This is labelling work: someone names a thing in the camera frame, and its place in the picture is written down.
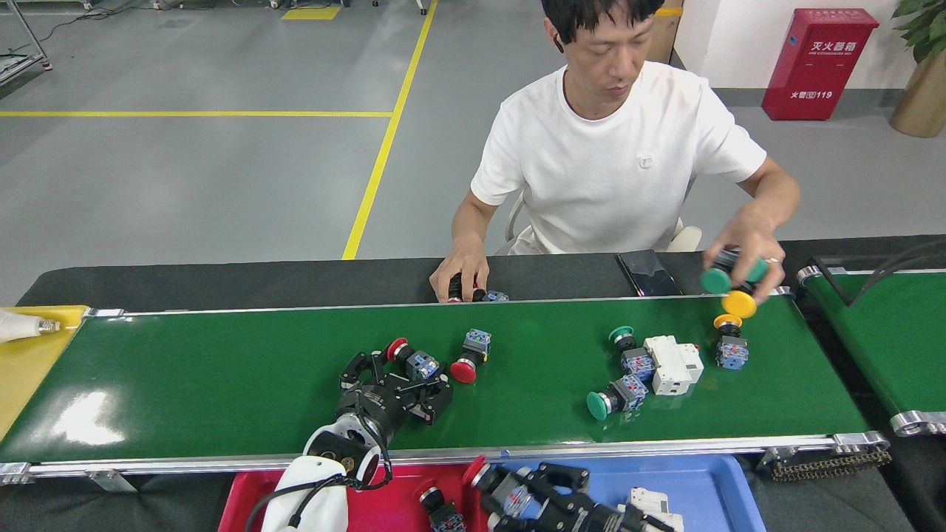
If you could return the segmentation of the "person's right hand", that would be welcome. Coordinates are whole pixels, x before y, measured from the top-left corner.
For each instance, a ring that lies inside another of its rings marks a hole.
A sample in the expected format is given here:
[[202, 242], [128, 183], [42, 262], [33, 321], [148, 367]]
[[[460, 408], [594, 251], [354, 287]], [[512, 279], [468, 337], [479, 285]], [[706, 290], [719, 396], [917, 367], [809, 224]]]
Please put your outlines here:
[[486, 286], [489, 266], [483, 237], [476, 233], [465, 233], [453, 239], [452, 252], [438, 265], [429, 277], [438, 302], [446, 303], [450, 296], [450, 283], [460, 275], [460, 299], [472, 301], [476, 287]]

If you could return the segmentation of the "person's left hand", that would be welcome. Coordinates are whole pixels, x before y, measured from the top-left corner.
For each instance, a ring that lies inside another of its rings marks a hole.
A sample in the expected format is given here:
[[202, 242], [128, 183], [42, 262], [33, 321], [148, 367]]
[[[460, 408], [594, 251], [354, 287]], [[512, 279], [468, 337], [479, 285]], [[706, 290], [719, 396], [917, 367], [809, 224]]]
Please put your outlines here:
[[766, 273], [755, 283], [752, 298], [759, 306], [766, 303], [772, 290], [780, 286], [785, 277], [783, 260], [785, 252], [777, 242], [774, 225], [759, 222], [754, 225], [748, 219], [734, 219], [719, 233], [716, 240], [703, 252], [703, 269], [712, 268], [714, 260], [724, 249], [736, 247], [739, 256], [729, 274], [730, 284], [739, 287], [748, 279], [759, 260], [766, 263]]

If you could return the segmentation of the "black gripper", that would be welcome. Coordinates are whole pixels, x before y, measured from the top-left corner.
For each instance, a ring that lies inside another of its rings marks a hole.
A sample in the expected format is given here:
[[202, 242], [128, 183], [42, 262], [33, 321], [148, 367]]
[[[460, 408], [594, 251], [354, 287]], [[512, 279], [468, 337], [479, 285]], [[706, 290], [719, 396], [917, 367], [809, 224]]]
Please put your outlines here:
[[336, 420], [350, 420], [361, 427], [359, 418], [370, 422], [375, 439], [391, 443], [408, 414], [429, 426], [452, 403], [454, 387], [449, 378], [439, 375], [427, 381], [387, 383], [387, 357], [381, 351], [359, 352], [341, 371], [342, 395], [335, 410]]
[[[518, 482], [535, 498], [588, 494], [589, 470], [541, 462], [537, 469], [517, 472]], [[547, 506], [534, 518], [514, 518], [501, 511], [486, 511], [490, 531], [636, 531], [624, 511], [591, 502], [565, 502], [563, 508]]]

